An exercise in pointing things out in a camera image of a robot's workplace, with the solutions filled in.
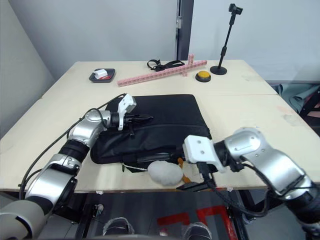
white wall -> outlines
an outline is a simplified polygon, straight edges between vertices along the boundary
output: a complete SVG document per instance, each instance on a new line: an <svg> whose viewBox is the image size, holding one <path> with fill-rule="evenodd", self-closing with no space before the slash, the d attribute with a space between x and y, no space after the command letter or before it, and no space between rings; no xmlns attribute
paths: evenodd
<svg viewBox="0 0 320 240"><path fill-rule="evenodd" d="M10 4L56 80L77 61L175 59L177 0Z"/></svg>
<svg viewBox="0 0 320 240"><path fill-rule="evenodd" d="M225 59L243 59L267 81L320 81L319 0L195 0L189 52L220 58L231 17Z"/></svg>
<svg viewBox="0 0 320 240"><path fill-rule="evenodd" d="M8 0L0 0L0 138L53 83Z"/></svg>

white sponge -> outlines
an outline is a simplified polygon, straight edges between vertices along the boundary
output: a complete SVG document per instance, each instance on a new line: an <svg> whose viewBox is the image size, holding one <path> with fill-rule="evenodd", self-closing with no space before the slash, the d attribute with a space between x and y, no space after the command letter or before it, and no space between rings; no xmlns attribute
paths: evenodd
<svg viewBox="0 0 320 240"><path fill-rule="evenodd" d="M152 162L148 166L148 173L153 181L164 186L177 185L184 175L178 165L167 161Z"/></svg>

gray cloth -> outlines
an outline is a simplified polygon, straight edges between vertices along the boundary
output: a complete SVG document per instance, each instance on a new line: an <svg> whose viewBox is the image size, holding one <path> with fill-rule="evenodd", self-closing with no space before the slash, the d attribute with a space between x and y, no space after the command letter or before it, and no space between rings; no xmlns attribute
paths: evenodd
<svg viewBox="0 0 320 240"><path fill-rule="evenodd" d="M272 87L293 110L300 113L307 97L313 94L320 87L320 84L286 83Z"/></svg>

gray floor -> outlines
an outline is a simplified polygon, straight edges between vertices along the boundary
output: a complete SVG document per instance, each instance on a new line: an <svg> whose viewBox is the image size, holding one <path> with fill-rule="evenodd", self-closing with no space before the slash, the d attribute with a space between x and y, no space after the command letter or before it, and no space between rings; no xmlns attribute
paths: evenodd
<svg viewBox="0 0 320 240"><path fill-rule="evenodd" d="M263 191L251 191L253 198L260 201ZM0 207L10 203L12 198L0 194ZM126 217L136 233L158 235L163 227L157 219L179 213L188 213L190 221L198 221L195 210L223 203L212 192L145 192L145 193L105 193L100 197L104 205L103 213L91 222L88 237L102 234L103 225L111 218ZM228 235L219 215L206 218L213 239L227 240ZM39 239L72 239L78 225L57 215L49 218ZM184 226L174 224L167 227L171 236L180 237ZM258 218L246 225L251 240L303 240L304 232L295 217L285 207L277 208L264 218Z"/></svg>

